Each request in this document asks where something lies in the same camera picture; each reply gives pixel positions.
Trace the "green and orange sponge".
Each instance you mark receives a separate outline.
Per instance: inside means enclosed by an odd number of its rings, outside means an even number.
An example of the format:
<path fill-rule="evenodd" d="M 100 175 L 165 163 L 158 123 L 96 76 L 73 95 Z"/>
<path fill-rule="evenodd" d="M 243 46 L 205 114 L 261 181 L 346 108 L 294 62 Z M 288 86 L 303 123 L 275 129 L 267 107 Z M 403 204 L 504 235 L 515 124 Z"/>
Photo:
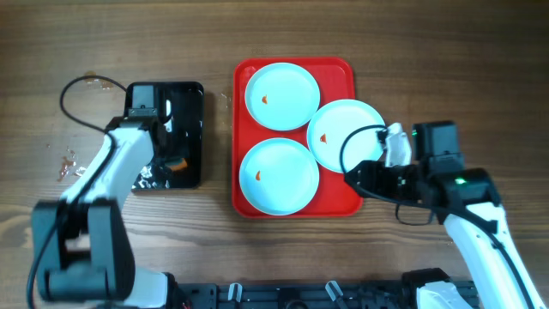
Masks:
<path fill-rule="evenodd" d="M 173 172 L 181 171 L 188 167 L 188 163 L 185 158 L 177 158 L 172 161 L 166 161 L 165 165 Z"/>

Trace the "light blue plate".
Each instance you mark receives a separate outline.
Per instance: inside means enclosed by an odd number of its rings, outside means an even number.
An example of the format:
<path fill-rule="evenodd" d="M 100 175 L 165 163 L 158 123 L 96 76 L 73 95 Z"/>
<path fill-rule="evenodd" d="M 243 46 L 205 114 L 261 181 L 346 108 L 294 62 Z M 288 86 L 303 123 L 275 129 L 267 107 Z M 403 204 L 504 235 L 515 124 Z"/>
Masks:
<path fill-rule="evenodd" d="M 290 63 L 266 65 L 252 75 L 244 91 L 245 106 L 261 126 L 277 131 L 307 124 L 320 106 L 316 79 L 303 67 Z"/>
<path fill-rule="evenodd" d="M 238 170 L 238 182 L 250 205 L 274 216 L 304 209 L 317 193 L 319 167 L 312 153 L 292 139 L 276 137 L 252 147 Z"/>
<path fill-rule="evenodd" d="M 344 140 L 355 130 L 379 124 L 381 128 L 364 130 L 346 144 L 343 163 L 347 171 L 361 161 L 377 161 L 383 154 L 377 132 L 385 128 L 383 118 L 370 105 L 358 100 L 336 100 L 321 107 L 309 122 L 306 141 L 317 162 L 332 172 L 342 173 L 340 151 Z"/>

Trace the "light blue plate bottom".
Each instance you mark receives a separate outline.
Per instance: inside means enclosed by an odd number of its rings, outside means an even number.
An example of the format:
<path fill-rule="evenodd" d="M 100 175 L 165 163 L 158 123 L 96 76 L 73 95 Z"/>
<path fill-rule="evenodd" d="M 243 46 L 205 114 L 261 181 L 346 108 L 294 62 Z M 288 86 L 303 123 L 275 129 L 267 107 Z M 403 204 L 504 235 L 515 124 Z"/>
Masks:
<path fill-rule="evenodd" d="M 276 137 L 252 147 L 238 170 L 238 182 L 250 205 L 274 216 L 304 209 L 317 193 L 319 167 L 312 153 L 292 139 Z"/>

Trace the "light blue plate top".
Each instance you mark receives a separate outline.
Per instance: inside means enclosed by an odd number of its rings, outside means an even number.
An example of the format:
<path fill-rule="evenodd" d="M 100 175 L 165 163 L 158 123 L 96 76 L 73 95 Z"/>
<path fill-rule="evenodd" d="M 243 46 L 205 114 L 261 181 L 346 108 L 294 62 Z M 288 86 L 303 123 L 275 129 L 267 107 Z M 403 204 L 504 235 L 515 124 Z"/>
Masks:
<path fill-rule="evenodd" d="M 307 124 L 320 106 L 316 79 L 303 67 L 290 63 L 266 65 L 252 75 L 244 91 L 245 106 L 261 126 L 277 131 Z"/>

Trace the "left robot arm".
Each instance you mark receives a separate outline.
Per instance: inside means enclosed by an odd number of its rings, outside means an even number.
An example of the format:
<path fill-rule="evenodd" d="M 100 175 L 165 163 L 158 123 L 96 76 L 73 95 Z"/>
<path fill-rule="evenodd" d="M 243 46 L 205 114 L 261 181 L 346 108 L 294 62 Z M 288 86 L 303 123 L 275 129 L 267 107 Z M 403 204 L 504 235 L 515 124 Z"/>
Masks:
<path fill-rule="evenodd" d="M 122 115 L 102 130 L 87 170 L 56 201 L 33 208 L 27 304 L 93 301 L 101 308 L 184 308 L 175 277 L 136 265 L 122 218 L 132 191 L 192 189 L 202 177 L 204 89 L 135 82 Z"/>

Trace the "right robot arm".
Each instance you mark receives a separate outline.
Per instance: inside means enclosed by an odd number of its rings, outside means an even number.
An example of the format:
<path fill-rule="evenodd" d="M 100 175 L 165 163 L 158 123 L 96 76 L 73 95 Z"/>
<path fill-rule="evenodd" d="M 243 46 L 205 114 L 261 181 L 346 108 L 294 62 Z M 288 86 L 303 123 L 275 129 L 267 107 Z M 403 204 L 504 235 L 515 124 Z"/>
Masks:
<path fill-rule="evenodd" d="M 429 210 L 461 253 L 484 307 L 544 307 L 491 177 L 465 167 L 456 124 L 414 124 L 410 136 L 380 124 L 370 128 L 386 149 L 385 161 L 343 168 L 345 182 L 362 197 Z"/>

